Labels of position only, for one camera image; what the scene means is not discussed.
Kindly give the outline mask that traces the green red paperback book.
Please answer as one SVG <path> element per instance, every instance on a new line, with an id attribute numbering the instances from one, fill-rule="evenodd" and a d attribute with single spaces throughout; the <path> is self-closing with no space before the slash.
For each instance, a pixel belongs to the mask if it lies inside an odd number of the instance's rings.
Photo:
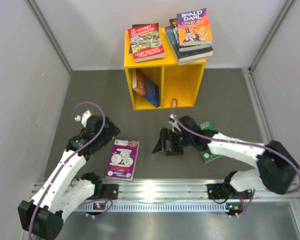
<path id="1" fill-rule="evenodd" d="M 214 127 L 211 125 L 209 121 L 200 123 L 199 126 L 202 130 L 214 130 Z M 199 154 L 205 164 L 221 157 L 221 155 L 213 154 L 210 153 L 209 151 L 200 151 Z"/>

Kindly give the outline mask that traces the purple white paperback book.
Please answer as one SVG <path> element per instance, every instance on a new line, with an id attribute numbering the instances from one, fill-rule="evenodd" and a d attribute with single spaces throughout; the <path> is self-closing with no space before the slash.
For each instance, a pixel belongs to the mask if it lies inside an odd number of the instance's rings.
<path id="1" fill-rule="evenodd" d="M 105 177 L 132 181 L 140 146 L 139 140 L 115 139 Z"/>

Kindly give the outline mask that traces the dark blue paperback book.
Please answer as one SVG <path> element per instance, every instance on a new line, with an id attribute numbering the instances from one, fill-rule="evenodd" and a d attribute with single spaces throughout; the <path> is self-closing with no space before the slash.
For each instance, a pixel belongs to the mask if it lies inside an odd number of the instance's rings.
<path id="1" fill-rule="evenodd" d="M 165 37 L 179 65 L 201 61 L 213 55 L 214 50 L 211 46 L 196 50 L 180 51 L 172 27 L 166 26 L 164 29 Z"/>

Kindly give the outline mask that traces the teal paperback book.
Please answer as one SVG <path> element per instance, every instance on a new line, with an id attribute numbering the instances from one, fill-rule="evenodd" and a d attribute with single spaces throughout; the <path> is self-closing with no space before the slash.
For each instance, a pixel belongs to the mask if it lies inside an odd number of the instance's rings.
<path id="1" fill-rule="evenodd" d="M 194 59 L 188 59 L 188 60 L 178 59 L 177 63 L 179 66 L 182 66 L 182 65 L 193 64 L 193 63 L 205 61 L 205 60 L 206 60 L 206 57 L 194 58 Z"/>

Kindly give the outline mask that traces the red 13-storey treehouse book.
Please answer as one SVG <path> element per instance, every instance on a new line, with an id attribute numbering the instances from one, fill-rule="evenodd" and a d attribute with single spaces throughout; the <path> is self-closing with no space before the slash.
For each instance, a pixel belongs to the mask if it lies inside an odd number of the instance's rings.
<path id="1" fill-rule="evenodd" d="M 161 59 L 166 56 L 156 23 L 144 24 L 127 30 L 133 60 L 136 63 Z"/>

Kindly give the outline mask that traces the purple Roald Dahl book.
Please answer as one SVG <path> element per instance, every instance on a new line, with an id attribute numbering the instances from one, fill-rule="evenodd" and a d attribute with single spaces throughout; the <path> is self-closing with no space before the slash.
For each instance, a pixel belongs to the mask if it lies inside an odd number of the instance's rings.
<path id="1" fill-rule="evenodd" d="M 178 13 L 178 39 L 181 46 L 211 45 L 213 35 L 206 8 Z"/>

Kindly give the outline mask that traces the black blue treehouse book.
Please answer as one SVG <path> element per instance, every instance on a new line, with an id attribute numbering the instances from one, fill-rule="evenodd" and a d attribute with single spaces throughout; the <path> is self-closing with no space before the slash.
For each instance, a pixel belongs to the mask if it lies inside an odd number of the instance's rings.
<path id="1" fill-rule="evenodd" d="M 172 27 L 172 31 L 174 33 L 175 39 L 177 41 L 177 47 L 179 52 L 188 52 L 188 51 L 194 51 L 194 50 L 201 50 L 204 48 L 209 48 L 210 44 L 200 44 L 200 45 L 188 45 L 188 46 L 182 46 L 180 45 L 179 41 L 179 32 L 178 32 L 178 21 L 176 18 L 171 18 L 169 20 L 170 26 Z"/>

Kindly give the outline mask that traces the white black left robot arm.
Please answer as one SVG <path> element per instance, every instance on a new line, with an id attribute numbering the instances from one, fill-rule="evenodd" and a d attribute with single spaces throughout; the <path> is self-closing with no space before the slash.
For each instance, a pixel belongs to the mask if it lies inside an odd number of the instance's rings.
<path id="1" fill-rule="evenodd" d="M 71 190 L 68 186 L 90 157 L 120 133 L 108 116 L 86 111 L 76 120 L 83 125 L 79 135 L 68 141 L 56 168 L 40 190 L 17 208 L 22 229 L 44 240 L 54 240 L 81 203 L 103 194 L 102 179 L 94 173 L 84 174 Z"/>

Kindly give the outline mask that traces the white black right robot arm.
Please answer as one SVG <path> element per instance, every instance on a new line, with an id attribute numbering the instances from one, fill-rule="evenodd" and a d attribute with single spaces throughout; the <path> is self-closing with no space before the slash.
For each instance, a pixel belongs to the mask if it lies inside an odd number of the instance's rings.
<path id="1" fill-rule="evenodd" d="M 285 195 L 291 193 L 290 186 L 300 176 L 300 166 L 287 149 L 278 141 L 254 143 L 226 136 L 210 127 L 202 127 L 190 116 L 168 119 L 171 128 L 163 127 L 152 152 L 166 156 L 180 156 L 185 147 L 198 152 L 225 156 L 243 162 L 250 170 L 230 172 L 220 186 L 227 198 L 236 198 L 247 190 L 267 189 Z"/>

